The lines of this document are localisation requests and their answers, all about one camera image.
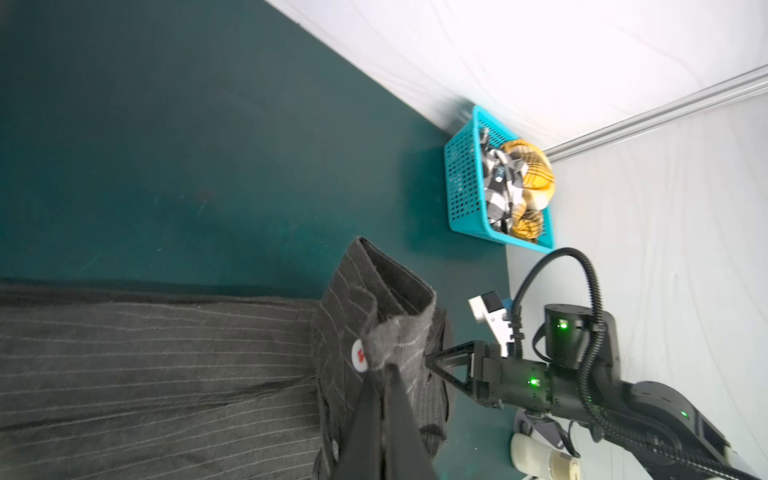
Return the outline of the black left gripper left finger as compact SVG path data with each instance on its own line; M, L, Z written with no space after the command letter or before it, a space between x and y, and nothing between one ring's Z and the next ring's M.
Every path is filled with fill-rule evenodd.
M382 413L382 397L366 378L331 479L382 478Z

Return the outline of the dark grey striped shirt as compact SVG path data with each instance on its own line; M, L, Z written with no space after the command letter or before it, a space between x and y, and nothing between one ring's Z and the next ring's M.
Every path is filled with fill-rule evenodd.
M435 291L356 238L318 300L1 288L5 479L326 479L398 367L429 458L453 399Z

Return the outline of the white tape roll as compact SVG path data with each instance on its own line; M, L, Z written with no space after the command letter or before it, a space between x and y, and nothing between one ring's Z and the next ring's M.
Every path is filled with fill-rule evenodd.
M536 479L583 479L581 463L576 457L522 433L511 437L510 459L518 471Z

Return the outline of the yellow plaid shirt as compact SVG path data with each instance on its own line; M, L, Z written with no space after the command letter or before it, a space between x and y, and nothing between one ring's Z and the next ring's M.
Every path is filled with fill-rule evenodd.
M522 139L505 142L501 151L511 160L512 174L506 232L534 242L544 233L543 211L556 189L551 163L542 150Z

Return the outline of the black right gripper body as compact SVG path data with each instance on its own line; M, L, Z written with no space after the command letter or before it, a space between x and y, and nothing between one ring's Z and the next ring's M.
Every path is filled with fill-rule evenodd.
M498 345L475 344L470 370L470 396L490 408L511 405L529 411L550 411L551 379L543 362L502 357Z

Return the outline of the black white plaid shirt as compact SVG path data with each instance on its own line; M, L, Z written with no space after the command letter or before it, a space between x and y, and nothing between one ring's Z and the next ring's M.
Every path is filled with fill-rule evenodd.
M511 235L527 210L523 180L528 165L520 154L486 148L482 166L488 223L494 230Z

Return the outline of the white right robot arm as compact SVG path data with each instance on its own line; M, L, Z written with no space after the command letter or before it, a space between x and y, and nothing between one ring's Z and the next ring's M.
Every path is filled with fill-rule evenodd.
M548 304L532 344L546 351L523 356L522 301L538 274L561 257L582 267L587 307ZM433 353L429 370L489 408L511 405L532 427L562 418L630 452L654 479L749 479L735 464L725 436L682 394L654 381L627 382L620 373L614 317L604 310L596 271L581 251L548 253L525 277L502 321L497 344L473 341Z

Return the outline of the teal plastic basket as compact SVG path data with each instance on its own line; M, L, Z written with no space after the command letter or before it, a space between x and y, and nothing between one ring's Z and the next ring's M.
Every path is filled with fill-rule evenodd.
M554 228L548 208L543 210L543 232L535 241L494 230L488 220L482 171L480 134L490 134L490 145L499 147L519 138L500 120L479 105L444 147L448 220L450 228L478 239L527 248L540 253L555 249Z

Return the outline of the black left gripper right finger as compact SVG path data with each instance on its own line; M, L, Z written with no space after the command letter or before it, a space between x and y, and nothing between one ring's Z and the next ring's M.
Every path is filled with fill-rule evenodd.
M416 425L399 369L385 367L383 403L384 478L387 480L437 479Z

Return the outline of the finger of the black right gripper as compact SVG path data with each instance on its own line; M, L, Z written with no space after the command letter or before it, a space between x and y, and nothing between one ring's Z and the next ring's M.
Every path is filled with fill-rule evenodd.
M471 341L429 354L425 365L432 373L462 393L474 393L476 346L477 342Z

